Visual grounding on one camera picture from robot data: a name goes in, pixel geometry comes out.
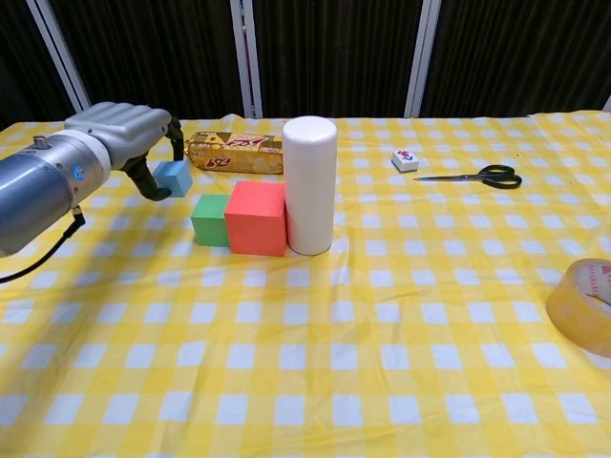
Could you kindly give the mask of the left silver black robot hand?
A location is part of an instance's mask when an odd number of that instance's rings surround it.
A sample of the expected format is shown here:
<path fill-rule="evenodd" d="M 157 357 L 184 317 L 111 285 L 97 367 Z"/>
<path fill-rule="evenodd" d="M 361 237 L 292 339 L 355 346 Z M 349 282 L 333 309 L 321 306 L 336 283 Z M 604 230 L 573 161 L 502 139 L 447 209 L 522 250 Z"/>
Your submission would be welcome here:
<path fill-rule="evenodd" d="M 146 162 L 149 151 L 164 137 L 171 142 L 173 159 L 183 160 L 180 122 L 168 111 L 126 102 L 99 102 L 67 118 L 64 127 L 99 140 L 109 154 L 111 168 L 124 172 L 145 198 L 161 201 L 172 196 L 169 188 L 157 185 Z"/>

